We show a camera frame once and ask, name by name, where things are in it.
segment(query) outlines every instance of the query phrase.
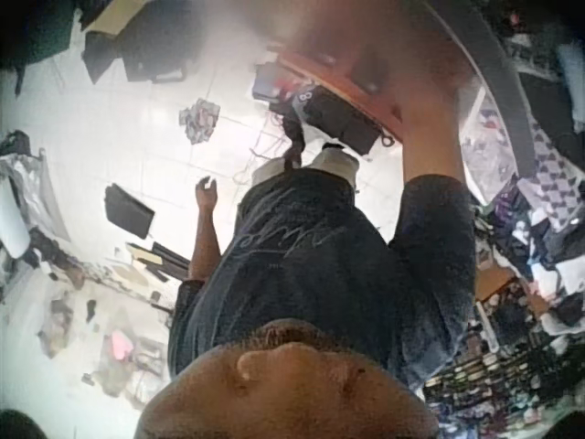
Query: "white cloth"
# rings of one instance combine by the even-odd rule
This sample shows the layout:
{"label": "white cloth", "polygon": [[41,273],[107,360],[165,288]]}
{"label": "white cloth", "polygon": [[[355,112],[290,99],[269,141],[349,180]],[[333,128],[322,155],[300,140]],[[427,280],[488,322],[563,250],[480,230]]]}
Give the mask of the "white cloth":
{"label": "white cloth", "polygon": [[[278,176],[284,172],[284,158],[278,157],[269,160],[264,165],[260,166],[252,174],[252,185],[256,186],[269,178]],[[356,188],[356,175],[359,169],[359,162],[357,159],[349,154],[344,153],[337,148],[326,148],[321,151],[314,161],[307,166],[311,169],[320,169],[334,176],[341,177],[351,185],[353,189]]]}
{"label": "white cloth", "polygon": [[585,256],[558,263],[557,271],[567,294],[585,291]]}

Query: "hair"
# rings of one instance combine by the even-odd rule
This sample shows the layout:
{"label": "hair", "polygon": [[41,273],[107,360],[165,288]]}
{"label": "hair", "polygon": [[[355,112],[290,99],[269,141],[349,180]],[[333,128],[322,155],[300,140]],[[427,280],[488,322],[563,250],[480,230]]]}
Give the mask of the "hair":
{"label": "hair", "polygon": [[47,439],[43,431],[32,419],[16,410],[2,410],[0,412],[0,432],[2,432],[2,437]]}

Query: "hand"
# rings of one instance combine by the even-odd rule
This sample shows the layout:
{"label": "hand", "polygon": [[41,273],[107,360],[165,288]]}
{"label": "hand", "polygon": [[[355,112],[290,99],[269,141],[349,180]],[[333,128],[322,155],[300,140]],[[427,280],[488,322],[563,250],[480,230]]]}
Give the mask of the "hand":
{"label": "hand", "polygon": [[195,198],[197,199],[197,205],[199,211],[202,212],[213,212],[218,204],[218,184],[216,180],[211,180],[210,177],[203,177],[199,180],[199,183],[195,186]]}

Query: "floor tile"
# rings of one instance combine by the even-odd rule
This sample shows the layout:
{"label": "floor tile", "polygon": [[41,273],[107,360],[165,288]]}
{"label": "floor tile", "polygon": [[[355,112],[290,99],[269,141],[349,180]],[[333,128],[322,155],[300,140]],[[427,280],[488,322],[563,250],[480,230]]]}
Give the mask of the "floor tile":
{"label": "floor tile", "polygon": [[220,117],[209,142],[194,145],[191,165],[233,177],[251,157],[250,149],[258,142],[260,130]]}
{"label": "floor tile", "polygon": [[143,194],[169,204],[182,206],[188,164],[146,155],[143,169]]}

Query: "white tile floor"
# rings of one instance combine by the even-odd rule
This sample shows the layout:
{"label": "white tile floor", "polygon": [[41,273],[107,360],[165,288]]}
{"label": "white tile floor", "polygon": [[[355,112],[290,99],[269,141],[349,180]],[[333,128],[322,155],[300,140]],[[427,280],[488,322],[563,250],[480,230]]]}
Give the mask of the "white tile floor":
{"label": "white tile floor", "polygon": [[[194,185],[204,175],[218,180],[216,223],[225,248],[251,171],[262,163],[250,149],[269,157],[286,149],[282,129],[250,95],[262,43],[235,30],[211,41],[181,83],[129,83],[116,60],[92,85],[80,58],[78,29],[67,52],[27,68],[18,98],[15,76],[2,73],[1,134],[20,129],[34,151],[46,149],[58,202],[82,259],[111,258],[126,241],[140,242],[106,220],[104,189],[111,183],[156,211],[152,238],[188,257],[197,218]],[[220,119],[208,143],[191,145],[178,112],[200,97],[221,106]],[[305,162],[322,142],[311,142]],[[356,204],[386,239],[398,217],[401,158],[400,147],[376,145],[369,161],[360,159]]]}

